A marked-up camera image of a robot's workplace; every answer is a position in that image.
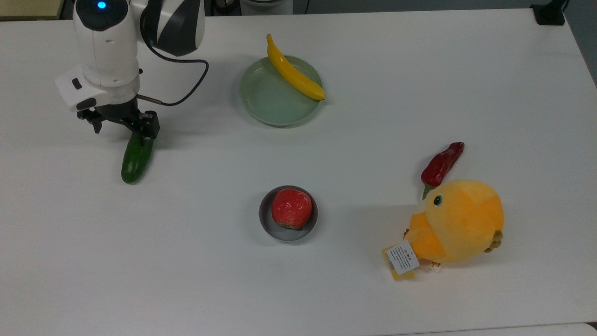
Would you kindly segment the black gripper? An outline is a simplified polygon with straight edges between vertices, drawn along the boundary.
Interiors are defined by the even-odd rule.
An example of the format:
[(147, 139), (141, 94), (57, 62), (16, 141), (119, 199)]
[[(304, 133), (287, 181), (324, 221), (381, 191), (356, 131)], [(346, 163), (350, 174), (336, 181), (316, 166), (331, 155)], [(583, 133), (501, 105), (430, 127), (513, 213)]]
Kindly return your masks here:
[(103, 121), (122, 124), (126, 127), (139, 123), (139, 133), (145, 138), (155, 140), (160, 131), (158, 115), (155, 111), (140, 112), (137, 98), (115, 105), (94, 106), (77, 112), (77, 117), (92, 124), (95, 134), (99, 134)]

